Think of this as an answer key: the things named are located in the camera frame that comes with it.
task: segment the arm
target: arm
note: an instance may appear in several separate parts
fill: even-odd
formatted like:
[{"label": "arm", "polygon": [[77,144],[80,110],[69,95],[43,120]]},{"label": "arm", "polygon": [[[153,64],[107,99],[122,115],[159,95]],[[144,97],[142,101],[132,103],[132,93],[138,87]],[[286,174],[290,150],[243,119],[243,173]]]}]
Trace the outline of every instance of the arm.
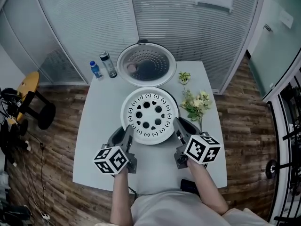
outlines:
[{"label": "arm", "polygon": [[132,226],[133,219],[129,205],[127,167],[114,178],[112,210],[110,222],[118,226]]},{"label": "arm", "polygon": [[187,165],[194,177],[202,202],[220,215],[227,212],[228,205],[204,166],[191,159],[188,159]]}]

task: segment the white shirt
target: white shirt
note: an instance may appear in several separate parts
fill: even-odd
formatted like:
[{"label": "white shirt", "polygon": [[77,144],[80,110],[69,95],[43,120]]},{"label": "white shirt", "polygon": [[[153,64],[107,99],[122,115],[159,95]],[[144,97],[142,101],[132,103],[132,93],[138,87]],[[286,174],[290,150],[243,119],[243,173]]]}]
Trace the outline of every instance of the white shirt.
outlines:
[{"label": "white shirt", "polygon": [[270,226],[245,209],[231,209],[223,216],[187,192],[164,192],[139,197],[132,208],[135,226]]}]

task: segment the bottle cap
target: bottle cap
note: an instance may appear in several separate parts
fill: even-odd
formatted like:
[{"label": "bottle cap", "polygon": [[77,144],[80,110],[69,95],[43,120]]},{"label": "bottle cap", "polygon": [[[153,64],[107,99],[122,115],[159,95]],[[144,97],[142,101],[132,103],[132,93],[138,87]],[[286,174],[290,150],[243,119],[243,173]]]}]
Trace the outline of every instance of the bottle cap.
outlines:
[{"label": "bottle cap", "polygon": [[110,58],[110,55],[107,51],[104,51],[102,52],[100,55],[99,55],[101,61],[105,61],[107,60],[108,58]]}]

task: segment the clear plastic bottle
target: clear plastic bottle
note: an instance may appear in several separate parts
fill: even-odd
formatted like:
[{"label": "clear plastic bottle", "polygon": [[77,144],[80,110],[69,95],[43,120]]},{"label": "clear plastic bottle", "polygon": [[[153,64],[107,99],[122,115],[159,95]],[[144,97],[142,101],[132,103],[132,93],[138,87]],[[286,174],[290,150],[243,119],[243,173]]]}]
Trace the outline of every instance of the clear plastic bottle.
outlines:
[{"label": "clear plastic bottle", "polygon": [[111,78],[115,78],[117,76],[117,72],[112,63],[112,60],[110,59],[109,53],[107,51],[104,51],[99,55],[99,57],[103,62],[104,67],[107,69],[109,76]]},{"label": "clear plastic bottle", "polygon": [[103,75],[100,73],[98,65],[95,63],[95,61],[91,61],[90,65],[91,65],[91,70],[92,70],[93,74],[95,74],[95,77],[97,79],[100,79]]}]

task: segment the person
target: person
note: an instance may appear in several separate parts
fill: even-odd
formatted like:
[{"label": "person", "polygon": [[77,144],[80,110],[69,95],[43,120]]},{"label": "person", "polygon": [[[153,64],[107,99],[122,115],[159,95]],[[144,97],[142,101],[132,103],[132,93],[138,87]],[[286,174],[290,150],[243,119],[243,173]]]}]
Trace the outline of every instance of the person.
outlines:
[{"label": "person", "polygon": [[248,209],[230,209],[203,165],[188,159],[200,198],[188,192],[138,197],[129,205],[127,168],[114,178],[110,224],[96,226],[268,226]]}]

